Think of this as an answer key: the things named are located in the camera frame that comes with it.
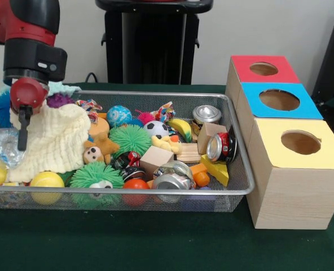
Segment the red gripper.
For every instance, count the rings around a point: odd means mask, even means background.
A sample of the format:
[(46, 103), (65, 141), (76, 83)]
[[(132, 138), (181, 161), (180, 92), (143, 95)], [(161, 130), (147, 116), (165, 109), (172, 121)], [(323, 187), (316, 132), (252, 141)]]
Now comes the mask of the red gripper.
[(49, 92), (48, 85), (29, 77), (16, 80), (11, 85), (10, 100), (12, 111), (18, 115), (20, 130), (17, 148), (27, 149), (28, 126), (33, 113), (39, 113)]

